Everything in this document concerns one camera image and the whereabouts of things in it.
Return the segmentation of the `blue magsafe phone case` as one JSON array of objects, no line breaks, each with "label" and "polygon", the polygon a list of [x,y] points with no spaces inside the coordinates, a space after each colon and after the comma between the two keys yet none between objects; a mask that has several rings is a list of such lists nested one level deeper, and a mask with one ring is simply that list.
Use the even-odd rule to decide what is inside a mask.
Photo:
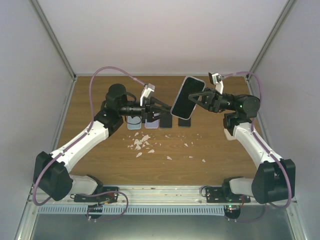
[{"label": "blue magsafe phone case", "polygon": [[206,83],[203,80],[193,76],[186,76],[171,107],[170,113],[183,120],[190,119],[196,104],[189,99],[189,95],[202,92],[205,86]]}]

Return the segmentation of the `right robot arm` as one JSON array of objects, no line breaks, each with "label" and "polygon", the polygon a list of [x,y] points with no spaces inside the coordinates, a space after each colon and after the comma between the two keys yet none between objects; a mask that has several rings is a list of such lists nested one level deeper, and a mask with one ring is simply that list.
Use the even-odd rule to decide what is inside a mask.
[{"label": "right robot arm", "polygon": [[254,178],[226,178],[221,190],[223,200],[232,203],[239,195],[245,195],[260,204],[286,200],[288,207],[295,195],[296,166],[291,159],[283,159],[272,150],[255,130],[260,99],[248,94],[219,93],[212,88],[190,94],[188,99],[209,112],[228,110],[223,118],[225,136],[237,140],[257,168]]}]

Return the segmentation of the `lavender phone case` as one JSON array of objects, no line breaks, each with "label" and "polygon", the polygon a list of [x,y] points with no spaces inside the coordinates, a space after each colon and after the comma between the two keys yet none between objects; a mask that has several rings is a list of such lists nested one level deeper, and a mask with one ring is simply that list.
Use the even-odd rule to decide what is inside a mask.
[{"label": "lavender phone case", "polygon": [[157,129],[159,127],[159,120],[148,122],[147,120],[144,123],[146,129]]}]

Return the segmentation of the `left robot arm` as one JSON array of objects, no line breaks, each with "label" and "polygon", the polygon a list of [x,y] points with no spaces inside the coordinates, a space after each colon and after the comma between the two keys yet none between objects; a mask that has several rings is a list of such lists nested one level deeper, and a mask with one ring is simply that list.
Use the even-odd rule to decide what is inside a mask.
[{"label": "left robot arm", "polygon": [[153,86],[144,87],[141,98],[130,101],[124,85],[109,87],[100,111],[89,125],[71,141],[51,153],[42,151],[35,159],[34,187],[50,199],[60,201],[69,194],[85,194],[92,202],[103,197],[102,183],[93,176],[75,176],[70,172],[78,161],[102,141],[107,140],[124,123],[124,117],[139,117],[154,122],[168,114],[171,107],[152,96]]}]

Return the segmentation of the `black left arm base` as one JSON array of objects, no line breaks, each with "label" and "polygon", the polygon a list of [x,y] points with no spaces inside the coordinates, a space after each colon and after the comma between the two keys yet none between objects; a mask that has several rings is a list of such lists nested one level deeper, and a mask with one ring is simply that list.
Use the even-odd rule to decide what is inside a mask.
[{"label": "black left arm base", "polygon": [[76,203],[96,203],[96,204],[111,204],[116,203],[118,200],[117,186],[102,186],[96,189],[90,196],[82,194],[71,194],[70,197]]}]

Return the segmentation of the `phone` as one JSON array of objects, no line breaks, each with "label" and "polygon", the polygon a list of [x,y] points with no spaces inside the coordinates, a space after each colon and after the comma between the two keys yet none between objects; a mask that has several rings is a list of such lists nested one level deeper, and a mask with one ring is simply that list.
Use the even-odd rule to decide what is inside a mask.
[{"label": "phone", "polygon": [[179,118],[178,119],[178,126],[181,128],[190,128],[191,127],[191,118],[189,119],[182,119]]}]

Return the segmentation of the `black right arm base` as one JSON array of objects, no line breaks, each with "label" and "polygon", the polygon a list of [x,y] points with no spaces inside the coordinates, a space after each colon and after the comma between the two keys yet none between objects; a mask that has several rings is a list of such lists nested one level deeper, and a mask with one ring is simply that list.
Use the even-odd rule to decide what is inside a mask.
[{"label": "black right arm base", "polygon": [[222,186],[205,185],[201,187],[199,192],[202,197],[206,198],[207,203],[241,204],[251,202],[249,196],[232,192],[225,193]]}]

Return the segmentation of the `light blue phone case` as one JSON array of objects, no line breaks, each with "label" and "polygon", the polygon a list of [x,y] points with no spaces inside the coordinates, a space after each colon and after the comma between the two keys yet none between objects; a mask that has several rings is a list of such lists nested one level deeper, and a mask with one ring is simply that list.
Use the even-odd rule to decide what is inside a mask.
[{"label": "light blue phone case", "polygon": [[128,130],[140,130],[142,127],[142,120],[139,116],[127,117],[127,129]]}]

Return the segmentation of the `dark green smartphone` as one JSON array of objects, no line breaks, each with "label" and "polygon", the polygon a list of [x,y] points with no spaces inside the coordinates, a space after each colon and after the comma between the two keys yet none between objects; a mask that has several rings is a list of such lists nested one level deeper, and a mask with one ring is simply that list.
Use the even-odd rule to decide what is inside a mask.
[{"label": "dark green smartphone", "polygon": [[163,115],[159,120],[159,127],[161,129],[171,129],[173,126],[173,116],[169,114]]}]

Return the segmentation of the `white phone stand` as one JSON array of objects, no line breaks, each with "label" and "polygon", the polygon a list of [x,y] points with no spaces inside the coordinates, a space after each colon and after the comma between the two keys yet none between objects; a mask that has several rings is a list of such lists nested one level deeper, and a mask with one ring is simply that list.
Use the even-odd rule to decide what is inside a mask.
[{"label": "white phone stand", "polygon": [[224,129],[223,129],[223,132],[224,132],[224,135],[225,135],[225,137],[226,137],[226,139],[227,139],[228,141],[234,141],[234,140],[236,140],[236,138],[235,138],[233,135],[230,134],[230,132],[228,131],[228,129],[224,128]]}]

